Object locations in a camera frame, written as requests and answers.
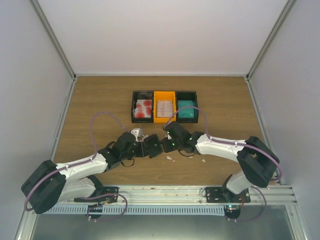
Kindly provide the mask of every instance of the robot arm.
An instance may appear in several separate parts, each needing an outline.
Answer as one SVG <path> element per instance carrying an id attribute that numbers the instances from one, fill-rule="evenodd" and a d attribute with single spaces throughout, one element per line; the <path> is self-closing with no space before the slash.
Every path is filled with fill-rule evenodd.
<path id="1" fill-rule="evenodd" d="M 51 160 L 44 161 L 25 181 L 21 190 L 26 197 L 31 193 L 28 201 L 37 214 L 48 211 L 61 201 L 99 196 L 104 187 L 91 175 L 104 173 L 119 166 L 121 161 L 131 159 L 136 152 L 137 138 L 133 133 L 124 132 L 116 142 L 89 157 L 58 164 Z M 35 187 L 49 174 L 52 175 Z"/>
<path id="2" fill-rule="evenodd" d="M 229 202 L 253 185 L 267 187 L 277 169 L 268 157 L 249 148 L 250 146 L 264 151 L 279 163 L 279 159 L 257 137 L 251 136 L 248 140 L 230 140 L 208 136 L 203 132 L 190 134 L 175 121 L 168 124 L 164 130 L 168 134 L 168 137 L 162 140 L 166 153 L 183 150 L 189 154 L 214 155 L 239 163 L 242 170 L 230 175 L 222 186 L 222 194 Z"/>
<path id="3" fill-rule="evenodd" d="M 163 151 L 169 153 L 183 150 L 198 155 L 215 155 L 239 163 L 242 171 L 229 176 L 221 188 L 226 201 L 232 202 L 239 193 L 252 185 L 265 188 L 277 168 L 263 154 L 246 146 L 255 146 L 279 162 L 257 137 L 229 140 L 213 138 L 203 132 L 190 134 L 175 121 L 168 124 L 164 130 L 168 137 L 164 138 L 161 144 L 156 134 L 139 141 L 142 130 L 135 128 L 131 132 L 124 132 L 116 142 L 109 143 L 97 151 L 97 154 L 89 157 L 58 164 L 51 160 L 44 161 L 22 185 L 21 190 L 34 211 L 42 214 L 61 201 L 105 194 L 105 187 L 93 175 L 116 168 L 123 160 L 145 156 L 153 158 Z"/>

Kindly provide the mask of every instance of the wooden surface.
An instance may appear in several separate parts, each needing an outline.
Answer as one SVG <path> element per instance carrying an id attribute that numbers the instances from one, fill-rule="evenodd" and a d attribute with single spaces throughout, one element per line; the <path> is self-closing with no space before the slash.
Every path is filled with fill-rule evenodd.
<path id="1" fill-rule="evenodd" d="M 142 127 L 145 135 L 158 134 L 160 139 L 164 138 L 162 124 L 131 123 L 132 92 L 142 90 L 196 91 L 198 105 L 208 117 L 212 136 L 234 140 L 257 136 L 262 139 L 243 77 L 79 77 L 54 161 L 71 162 L 93 153 L 89 123 L 92 116 L 100 111 L 115 114 L 128 129 Z M 203 132 L 205 121 L 200 114 L 198 124 L 183 126 L 189 132 Z M 100 115 L 93 123 L 98 149 L 116 141 L 122 133 L 123 129 L 109 115 Z M 230 174 L 239 170 L 237 163 L 217 156 L 195 155 L 188 158 L 171 152 L 153 159 L 136 158 L 132 167 L 119 166 L 97 176 L 106 185 L 221 185 Z"/>

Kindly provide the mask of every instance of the white wall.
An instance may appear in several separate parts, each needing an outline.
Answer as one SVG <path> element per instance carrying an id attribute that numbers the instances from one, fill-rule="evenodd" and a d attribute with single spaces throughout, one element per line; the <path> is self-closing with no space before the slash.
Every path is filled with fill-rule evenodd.
<path id="1" fill-rule="evenodd" d="M 320 197 L 320 1 L 298 0 L 252 85 L 273 149 L 317 240 Z"/>
<path id="2" fill-rule="evenodd" d="M 39 0 L 78 75 L 245 75 L 285 2 Z"/>
<path id="3" fill-rule="evenodd" d="M 14 239 L 21 185 L 49 157 L 70 83 L 29 1 L 0 1 L 0 239 Z"/>

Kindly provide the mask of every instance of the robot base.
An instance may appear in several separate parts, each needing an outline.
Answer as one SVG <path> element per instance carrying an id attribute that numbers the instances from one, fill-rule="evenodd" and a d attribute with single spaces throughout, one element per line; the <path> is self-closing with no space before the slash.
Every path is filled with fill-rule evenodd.
<path id="1" fill-rule="evenodd" d="M 205 197 L 207 203 L 215 203 L 215 204 L 229 204 L 229 203 L 250 203 L 250 195 L 249 190 L 245 189 L 240 192 L 238 195 L 235 195 L 231 201 L 228 201 L 223 195 L 223 188 L 221 186 L 213 186 L 206 187 L 205 189 Z"/>

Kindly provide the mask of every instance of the teal sponge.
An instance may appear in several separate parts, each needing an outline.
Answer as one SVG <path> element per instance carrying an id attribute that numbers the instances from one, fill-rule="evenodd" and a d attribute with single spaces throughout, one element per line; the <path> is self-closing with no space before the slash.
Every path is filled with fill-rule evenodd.
<path id="1" fill-rule="evenodd" d="M 178 109 L 181 109 L 186 106 L 194 106 L 194 102 L 192 100 L 178 100 Z M 194 108 L 186 108 L 178 112 L 179 118 L 195 118 L 195 109 Z"/>

